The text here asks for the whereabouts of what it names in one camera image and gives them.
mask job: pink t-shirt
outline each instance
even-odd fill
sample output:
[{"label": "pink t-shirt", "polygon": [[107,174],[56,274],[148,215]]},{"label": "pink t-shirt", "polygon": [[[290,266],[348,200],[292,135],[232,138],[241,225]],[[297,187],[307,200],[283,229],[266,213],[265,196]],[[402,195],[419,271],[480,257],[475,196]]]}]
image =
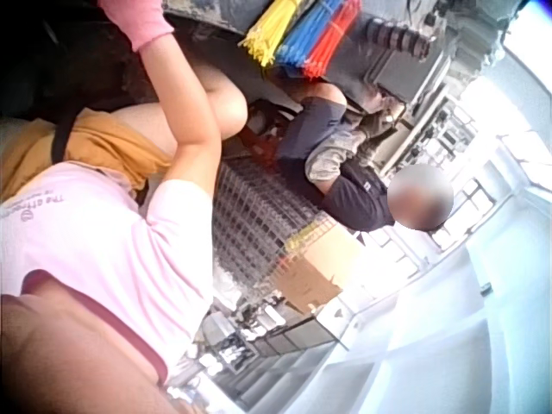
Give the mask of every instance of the pink t-shirt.
[{"label": "pink t-shirt", "polygon": [[101,304],[173,367],[212,301],[212,201],[163,182],[146,217],[124,179],[61,163],[0,206],[2,294],[37,269]]}]

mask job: mustard yellow garment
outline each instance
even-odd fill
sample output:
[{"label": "mustard yellow garment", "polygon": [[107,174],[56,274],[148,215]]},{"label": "mustard yellow garment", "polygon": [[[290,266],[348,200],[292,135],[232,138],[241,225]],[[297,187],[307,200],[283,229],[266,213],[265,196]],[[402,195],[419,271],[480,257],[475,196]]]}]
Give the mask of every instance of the mustard yellow garment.
[{"label": "mustard yellow garment", "polygon": [[[50,151],[55,125],[37,119],[10,140],[2,153],[1,175],[4,201],[17,194],[31,179],[52,165]],[[169,158],[150,140],[105,112],[83,110],[76,120],[65,161],[78,161],[123,173],[135,191],[147,177],[168,168]]]}]

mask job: man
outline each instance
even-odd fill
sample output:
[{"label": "man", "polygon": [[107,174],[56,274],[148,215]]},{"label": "man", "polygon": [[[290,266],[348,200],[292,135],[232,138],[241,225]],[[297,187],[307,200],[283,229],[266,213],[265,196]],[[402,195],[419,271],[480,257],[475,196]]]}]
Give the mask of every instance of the man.
[{"label": "man", "polygon": [[374,113],[359,122],[346,114],[347,99],[334,85],[277,83],[303,105],[277,152],[279,169],[291,188],[353,230],[368,232],[398,221],[428,231],[446,220],[452,188],[438,170],[417,166],[414,176],[420,179],[393,185],[397,190],[388,197],[386,186],[367,167],[374,143],[393,132],[393,122],[387,119],[397,107],[392,98],[374,94]]}]

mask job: bundle of cable ties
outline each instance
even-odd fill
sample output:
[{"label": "bundle of cable ties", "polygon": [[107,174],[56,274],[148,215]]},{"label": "bundle of cable ties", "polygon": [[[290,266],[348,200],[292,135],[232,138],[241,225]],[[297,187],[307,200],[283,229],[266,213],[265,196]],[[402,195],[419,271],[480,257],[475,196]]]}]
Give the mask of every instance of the bundle of cable ties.
[{"label": "bundle of cable ties", "polygon": [[329,61],[349,26],[361,12],[361,0],[347,0],[334,15],[303,65],[303,75],[319,78],[326,73]]},{"label": "bundle of cable ties", "polygon": [[261,66],[273,63],[276,47],[302,1],[275,0],[238,45],[244,46]]},{"label": "bundle of cable ties", "polygon": [[301,67],[343,0],[318,0],[276,52],[280,64]]}]

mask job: white wall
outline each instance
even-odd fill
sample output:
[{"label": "white wall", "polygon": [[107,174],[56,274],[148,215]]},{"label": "white wall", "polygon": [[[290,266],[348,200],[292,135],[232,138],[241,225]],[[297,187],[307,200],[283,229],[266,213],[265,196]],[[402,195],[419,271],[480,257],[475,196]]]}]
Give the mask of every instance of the white wall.
[{"label": "white wall", "polygon": [[514,198],[467,244],[504,332],[510,412],[550,412],[550,215]]}]

